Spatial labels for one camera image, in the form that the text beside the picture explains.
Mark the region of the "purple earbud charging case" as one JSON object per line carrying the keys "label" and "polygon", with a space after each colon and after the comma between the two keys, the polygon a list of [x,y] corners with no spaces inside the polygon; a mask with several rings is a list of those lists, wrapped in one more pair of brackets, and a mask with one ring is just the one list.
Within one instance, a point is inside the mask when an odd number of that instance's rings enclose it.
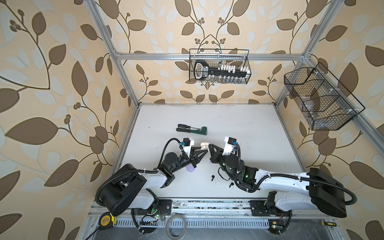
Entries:
{"label": "purple earbud charging case", "polygon": [[191,172],[193,172],[195,170],[195,167],[192,164],[189,164],[189,165],[187,165],[186,169],[187,169],[188,172],[191,173]]}

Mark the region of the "cream earbud charging case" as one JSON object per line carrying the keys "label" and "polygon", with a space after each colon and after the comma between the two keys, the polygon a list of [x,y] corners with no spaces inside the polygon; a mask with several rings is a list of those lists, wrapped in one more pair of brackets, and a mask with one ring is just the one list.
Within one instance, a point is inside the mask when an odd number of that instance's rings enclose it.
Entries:
{"label": "cream earbud charging case", "polygon": [[209,143],[201,143],[201,150],[208,150],[209,149]]}

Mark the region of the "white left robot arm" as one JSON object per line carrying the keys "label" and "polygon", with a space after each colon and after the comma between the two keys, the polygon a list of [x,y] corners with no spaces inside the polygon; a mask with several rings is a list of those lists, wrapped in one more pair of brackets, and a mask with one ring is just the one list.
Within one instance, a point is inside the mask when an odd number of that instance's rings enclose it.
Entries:
{"label": "white left robot arm", "polygon": [[124,165],[101,184],[95,202],[106,207],[114,217],[125,210],[159,216],[162,207],[152,188],[168,187],[175,179],[175,172],[186,167],[196,168],[208,151],[208,143],[195,147],[192,139],[171,138],[156,168],[139,170],[131,164]]}

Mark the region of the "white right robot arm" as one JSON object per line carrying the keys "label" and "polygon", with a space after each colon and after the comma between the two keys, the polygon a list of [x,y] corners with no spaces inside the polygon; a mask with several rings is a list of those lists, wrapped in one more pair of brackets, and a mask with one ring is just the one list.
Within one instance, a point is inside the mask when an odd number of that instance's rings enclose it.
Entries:
{"label": "white right robot arm", "polygon": [[238,144],[224,148],[209,144],[210,161],[218,164],[234,185],[249,194],[268,191],[263,212],[268,215],[293,210],[319,210],[336,217],[346,218],[346,207],[358,198],[344,185],[326,172],[311,168],[309,172],[286,174],[270,172],[245,165]]}

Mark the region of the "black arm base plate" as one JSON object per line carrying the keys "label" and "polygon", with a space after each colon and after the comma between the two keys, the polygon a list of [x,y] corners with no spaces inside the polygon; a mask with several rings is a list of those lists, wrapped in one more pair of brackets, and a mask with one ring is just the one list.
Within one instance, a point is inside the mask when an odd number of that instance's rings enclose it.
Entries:
{"label": "black arm base plate", "polygon": [[173,201],[170,199],[157,199],[148,208],[141,209],[142,215],[153,217],[168,216],[171,214]]}

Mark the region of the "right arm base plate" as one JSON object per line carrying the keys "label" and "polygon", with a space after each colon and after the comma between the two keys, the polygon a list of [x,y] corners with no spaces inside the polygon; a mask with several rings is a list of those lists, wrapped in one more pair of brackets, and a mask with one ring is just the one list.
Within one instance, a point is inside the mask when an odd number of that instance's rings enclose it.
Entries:
{"label": "right arm base plate", "polygon": [[290,211],[284,212],[276,207],[267,208],[266,200],[249,201],[250,209],[253,217],[289,217]]}

